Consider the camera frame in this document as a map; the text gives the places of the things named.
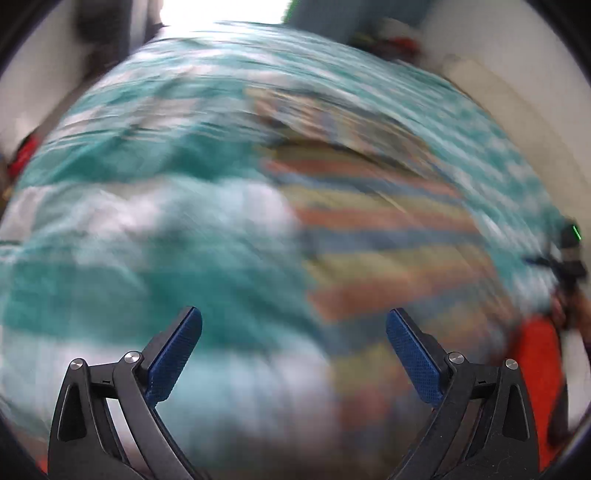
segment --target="metal screw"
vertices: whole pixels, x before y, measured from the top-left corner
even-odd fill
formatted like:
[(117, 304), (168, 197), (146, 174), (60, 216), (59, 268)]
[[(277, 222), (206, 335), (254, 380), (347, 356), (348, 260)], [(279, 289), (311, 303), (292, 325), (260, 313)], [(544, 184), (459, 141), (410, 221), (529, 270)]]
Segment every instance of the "metal screw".
[(84, 365), (84, 360), (82, 360), (82, 358), (75, 358), (70, 362), (70, 368), (72, 370), (78, 370), (82, 365)]
[(505, 366), (511, 370), (517, 370), (519, 364), (512, 358), (508, 358), (507, 360), (505, 360)]
[(464, 363), (464, 356), (460, 352), (452, 352), (448, 355), (449, 361), (453, 364), (459, 365)]
[(128, 364), (134, 364), (139, 360), (139, 352), (131, 351), (127, 352), (124, 356), (125, 362)]

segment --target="person's hand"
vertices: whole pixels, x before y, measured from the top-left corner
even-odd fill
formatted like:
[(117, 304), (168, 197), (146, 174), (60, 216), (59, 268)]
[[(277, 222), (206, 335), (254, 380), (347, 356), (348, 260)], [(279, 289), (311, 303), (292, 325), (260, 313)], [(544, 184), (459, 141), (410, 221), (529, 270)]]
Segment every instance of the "person's hand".
[(591, 344), (591, 301), (579, 288), (569, 296), (557, 290), (552, 296), (551, 319), (558, 329), (567, 326), (565, 310), (570, 315), (569, 326), (578, 328), (583, 341)]

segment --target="red object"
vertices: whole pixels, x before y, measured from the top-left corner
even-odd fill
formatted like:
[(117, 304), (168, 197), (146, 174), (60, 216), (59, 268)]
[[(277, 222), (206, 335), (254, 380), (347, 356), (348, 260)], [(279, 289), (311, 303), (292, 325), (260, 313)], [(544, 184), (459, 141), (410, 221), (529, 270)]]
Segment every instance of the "red object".
[(519, 363), (534, 410), (542, 471), (558, 453), (558, 448), (548, 443), (548, 425), (564, 385), (560, 344), (554, 326), (545, 317), (532, 318), (521, 328), (510, 357)]
[(39, 148), (39, 140), (34, 134), (29, 134), (18, 147), (16, 158), (8, 165), (8, 176), (15, 180), (29, 163), (31, 157)]
[(37, 462), (37, 466), (39, 467), (39, 470), (41, 470), (43, 473), (47, 473), (47, 457), (45, 456), (41, 458)]
[(413, 40), (412, 38), (408, 37), (395, 37), (390, 40), (394, 45), (402, 50), (406, 50), (407, 52), (411, 53), (412, 55), (416, 55), (421, 50), (418, 42)]

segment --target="bedsheet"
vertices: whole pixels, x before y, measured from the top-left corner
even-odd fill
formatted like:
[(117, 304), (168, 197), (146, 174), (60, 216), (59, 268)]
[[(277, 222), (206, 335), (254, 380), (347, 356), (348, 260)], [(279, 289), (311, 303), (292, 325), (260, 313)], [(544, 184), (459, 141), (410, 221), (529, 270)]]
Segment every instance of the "bedsheet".
[(203, 337), (158, 411), (196, 465), (379, 478), (428, 413), (386, 312), (471, 361), (500, 354), (552, 285), (521, 256), (559, 223), (501, 129), (436, 76), (287, 28), (166, 31), (18, 183), (0, 410), (46, 441), (71, 359), (116, 361), (191, 304)]

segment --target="wall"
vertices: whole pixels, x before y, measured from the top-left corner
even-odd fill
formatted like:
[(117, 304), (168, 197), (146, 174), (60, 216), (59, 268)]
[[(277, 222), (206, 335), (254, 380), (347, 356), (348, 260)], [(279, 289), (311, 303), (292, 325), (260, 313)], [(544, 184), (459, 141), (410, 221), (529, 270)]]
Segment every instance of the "wall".
[(0, 152), (20, 141), (82, 81), (88, 47), (75, 35), (75, 0), (58, 4), (0, 77)]
[(372, 32), (382, 17), (415, 27), (433, 0), (299, 0), (287, 24), (347, 43), (357, 31)]
[(591, 181), (591, 87), (546, 22), (522, 0), (440, 0), (420, 26), (425, 66), (472, 58), (529, 102)]

